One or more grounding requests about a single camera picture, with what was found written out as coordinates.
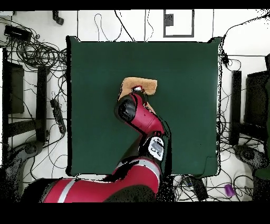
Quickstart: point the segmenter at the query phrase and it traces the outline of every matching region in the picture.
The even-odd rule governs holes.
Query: silver stripe
[[[75,179],[73,179],[71,182],[69,182],[69,183],[65,186],[65,188],[64,188],[64,190],[62,191],[62,193],[61,193],[61,195],[60,195],[60,197],[59,197],[57,203],[64,203],[65,198],[66,198],[66,196],[67,196],[67,194],[68,194],[70,188],[72,187],[72,185],[73,185],[74,183],[75,183]]]
[[[154,165],[152,162],[150,162],[148,160],[144,160],[144,159],[132,160],[131,163],[136,162],[136,161],[139,161],[139,163],[136,164],[135,166],[145,166],[146,168],[150,169],[157,176],[158,183],[159,183],[160,171],[159,171],[159,169],[157,168],[156,165]],[[123,164],[126,164],[126,163],[120,162],[118,164],[118,166],[116,167],[116,169],[119,168],[120,166],[122,166]]]

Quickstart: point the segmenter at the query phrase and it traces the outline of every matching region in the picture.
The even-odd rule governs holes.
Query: green tabletop
[[[72,175],[112,173],[137,138],[113,112],[125,77],[158,80],[149,103],[170,126],[172,172],[217,173],[220,38],[211,43],[70,41]]]

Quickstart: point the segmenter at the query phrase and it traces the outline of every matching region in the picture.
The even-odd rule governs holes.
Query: sponge
[[[144,78],[138,78],[138,77],[124,78],[117,100],[129,94],[132,91],[132,88],[135,86],[142,86],[146,94],[153,95],[156,92],[157,85],[158,85],[158,81],[154,79],[144,79]],[[149,105],[148,102],[147,102],[147,107],[155,114],[155,111]]]

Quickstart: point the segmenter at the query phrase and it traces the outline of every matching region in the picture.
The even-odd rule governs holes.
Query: robot wrist
[[[160,132],[153,132],[139,147],[139,156],[147,157],[160,164],[165,152],[165,143]]]

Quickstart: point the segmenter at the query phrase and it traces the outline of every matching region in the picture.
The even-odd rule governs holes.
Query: floor
[[[179,10],[167,10],[167,14],[174,13],[175,18],[181,17]],[[227,30],[236,25],[248,21],[252,18],[262,16],[263,11],[260,10],[195,10],[195,31],[194,38],[163,38],[163,10],[130,10],[117,11],[117,15],[121,18],[124,26],[128,30],[130,36],[136,41],[200,41],[207,42],[213,36],[224,36]],[[13,22],[22,24],[32,28],[40,35],[40,42],[47,42],[56,45],[60,50],[66,48],[65,37],[67,35],[77,36],[81,41],[131,41],[124,29],[121,31],[121,24],[115,16],[114,11],[59,11],[59,16],[64,18],[64,24],[58,25],[52,19],[52,11],[22,11],[16,12],[12,16]],[[144,20],[146,18],[146,28],[144,34]],[[242,26],[231,28],[227,32],[225,38],[224,50],[229,55],[230,69],[237,70],[241,66],[242,71],[242,89],[245,88],[245,77],[249,73],[266,70],[264,61],[265,55],[270,53],[270,29],[269,21],[254,20]],[[0,40],[4,40],[3,31],[4,24],[0,23]],[[180,32],[174,30],[166,30],[166,32]],[[16,53],[12,54],[13,60],[17,60]],[[24,101],[29,108],[30,113],[35,117],[35,92],[36,88],[33,84],[37,81],[36,73],[28,72],[29,68],[25,68],[25,83],[24,83]],[[63,74],[62,71],[56,71],[48,76],[47,96],[53,98],[59,92],[58,77]],[[232,73],[223,66],[222,88],[221,92],[221,112],[226,121],[229,121],[229,101],[230,101],[230,85]],[[66,119],[66,96],[62,95],[59,98],[62,105],[63,117]],[[245,91],[242,91],[242,119],[244,115]],[[17,122],[29,118],[29,113],[25,110],[24,114],[13,115],[9,122]],[[55,124],[50,103],[47,103],[47,127]],[[35,138],[35,132],[28,132],[14,136],[9,139],[9,144],[12,146],[19,145],[24,141],[30,141]],[[57,141],[61,137],[57,125],[51,127],[50,143]],[[241,138],[239,143],[244,143],[246,139]],[[207,190],[210,198],[207,201],[238,201],[236,196],[227,199],[225,195],[225,183],[231,183],[239,175],[247,175],[252,178],[249,167],[239,161],[233,154],[232,149],[227,149],[225,143],[221,144],[222,152],[220,154],[221,171],[217,176],[204,179],[207,183]],[[33,181],[30,175],[30,167],[33,164],[31,158],[24,170],[24,182]],[[67,135],[56,144],[45,148],[35,158],[33,166],[33,176],[36,178],[67,178],[65,167],[67,165]],[[80,175],[81,178],[89,180],[99,180],[102,175]],[[181,176],[175,178],[175,185],[181,179]],[[252,191],[253,183],[249,178],[241,176],[235,181],[237,186],[237,194],[241,201],[250,200],[250,191]],[[184,201],[196,201],[192,191],[189,188],[184,188],[184,193],[181,193],[180,188],[176,188],[177,197]]]

